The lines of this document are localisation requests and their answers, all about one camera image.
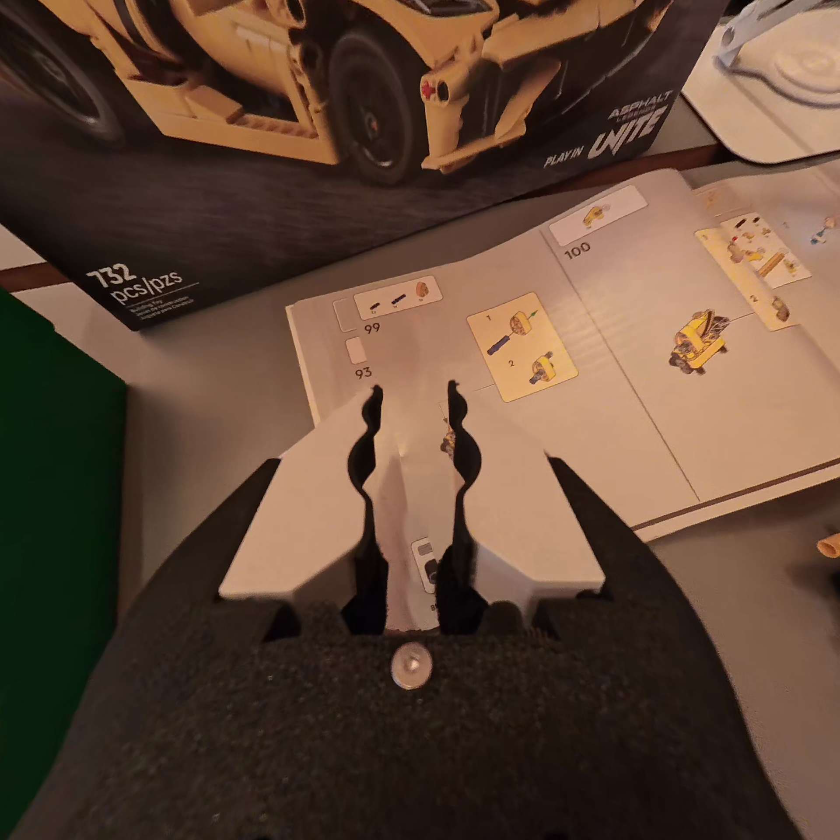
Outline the grey desk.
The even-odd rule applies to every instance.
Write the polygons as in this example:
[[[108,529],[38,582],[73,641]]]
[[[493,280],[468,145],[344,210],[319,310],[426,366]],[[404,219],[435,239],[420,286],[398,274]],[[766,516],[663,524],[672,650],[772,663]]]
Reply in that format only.
[[[176,545],[263,460],[312,428],[285,307],[464,259],[615,182],[681,169],[693,187],[838,159],[763,166],[722,147],[680,100],[653,147],[537,192],[138,333],[50,266],[2,273],[16,296],[131,385],[119,617]],[[838,838],[838,594],[816,542],[838,530],[838,480],[650,546],[718,647],[764,768],[807,838]]]

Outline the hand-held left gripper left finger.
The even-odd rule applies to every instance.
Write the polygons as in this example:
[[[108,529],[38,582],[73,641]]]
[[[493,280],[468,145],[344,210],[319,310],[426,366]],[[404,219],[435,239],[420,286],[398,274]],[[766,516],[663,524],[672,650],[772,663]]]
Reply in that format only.
[[[228,568],[225,601],[349,602],[367,525],[365,477],[353,447],[379,428],[382,389],[364,388],[281,457]]]

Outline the green plastic bin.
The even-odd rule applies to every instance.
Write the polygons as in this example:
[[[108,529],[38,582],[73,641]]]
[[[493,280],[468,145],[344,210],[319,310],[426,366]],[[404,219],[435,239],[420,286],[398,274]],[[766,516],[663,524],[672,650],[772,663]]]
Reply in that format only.
[[[46,778],[115,627],[127,395],[2,290],[2,838]]]

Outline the instruction booklet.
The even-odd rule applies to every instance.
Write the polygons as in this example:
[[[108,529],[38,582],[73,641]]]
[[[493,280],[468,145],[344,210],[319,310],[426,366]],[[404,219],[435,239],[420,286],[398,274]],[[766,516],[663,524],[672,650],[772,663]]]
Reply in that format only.
[[[641,175],[461,261],[287,308],[311,415],[384,391],[368,493],[388,627],[437,624],[460,478],[447,383],[641,537],[838,477],[838,161]]]

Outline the white clipboard stand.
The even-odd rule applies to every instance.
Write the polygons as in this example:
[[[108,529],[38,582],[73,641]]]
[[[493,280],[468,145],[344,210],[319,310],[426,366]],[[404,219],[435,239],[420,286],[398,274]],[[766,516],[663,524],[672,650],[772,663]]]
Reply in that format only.
[[[682,96],[745,161],[777,165],[837,153],[838,2],[750,2],[724,17]]]

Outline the black toy set box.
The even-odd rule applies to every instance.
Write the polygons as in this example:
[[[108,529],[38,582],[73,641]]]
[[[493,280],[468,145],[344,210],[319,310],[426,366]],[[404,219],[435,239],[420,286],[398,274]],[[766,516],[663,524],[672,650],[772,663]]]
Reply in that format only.
[[[715,1],[2,1],[2,226],[133,331],[646,151]]]

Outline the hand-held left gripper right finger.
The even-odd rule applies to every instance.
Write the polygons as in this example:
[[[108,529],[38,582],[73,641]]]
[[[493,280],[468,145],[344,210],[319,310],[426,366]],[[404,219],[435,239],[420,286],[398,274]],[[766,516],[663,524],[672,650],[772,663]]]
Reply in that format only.
[[[598,592],[606,581],[543,445],[481,397],[448,382],[455,433],[449,565],[483,601],[543,601]]]

